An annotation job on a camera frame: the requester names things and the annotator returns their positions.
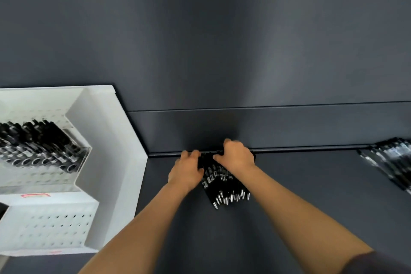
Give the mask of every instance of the person's left arm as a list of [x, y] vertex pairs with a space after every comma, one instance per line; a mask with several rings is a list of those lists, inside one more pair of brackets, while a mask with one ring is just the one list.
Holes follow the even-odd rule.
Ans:
[[167, 230], [183, 198], [197, 186], [199, 151], [181, 153], [156, 197], [79, 274], [147, 274], [154, 270]]

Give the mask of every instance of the white storage box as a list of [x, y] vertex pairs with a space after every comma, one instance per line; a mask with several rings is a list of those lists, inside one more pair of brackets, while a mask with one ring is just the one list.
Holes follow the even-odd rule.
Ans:
[[0, 89], [0, 122], [33, 118], [91, 150], [77, 173], [0, 168], [0, 254], [96, 252], [133, 219], [147, 154], [112, 86]]

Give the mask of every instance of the forearm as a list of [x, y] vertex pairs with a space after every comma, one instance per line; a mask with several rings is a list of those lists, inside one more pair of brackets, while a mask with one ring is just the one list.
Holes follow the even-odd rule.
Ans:
[[166, 184], [79, 274], [147, 274], [154, 269], [170, 223], [185, 191]]
[[284, 188], [256, 166], [238, 174], [308, 273], [339, 273], [354, 256], [372, 251], [345, 227]]

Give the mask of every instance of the person's right hand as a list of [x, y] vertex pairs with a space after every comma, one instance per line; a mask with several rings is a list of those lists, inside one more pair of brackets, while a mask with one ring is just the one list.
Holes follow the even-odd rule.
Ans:
[[234, 176], [254, 166], [254, 156], [240, 141], [224, 141], [224, 155], [214, 155], [214, 160]]

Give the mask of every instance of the hand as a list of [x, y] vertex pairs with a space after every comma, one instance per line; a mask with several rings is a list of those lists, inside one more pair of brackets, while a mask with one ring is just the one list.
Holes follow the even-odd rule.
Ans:
[[244, 169], [254, 166], [254, 156], [240, 141], [224, 141], [224, 155], [214, 155], [214, 160], [224, 166], [234, 176]]
[[204, 174], [204, 169], [197, 170], [200, 155], [201, 153], [197, 150], [194, 150], [191, 154], [183, 151], [168, 174], [168, 183], [177, 185], [186, 194], [195, 188]]

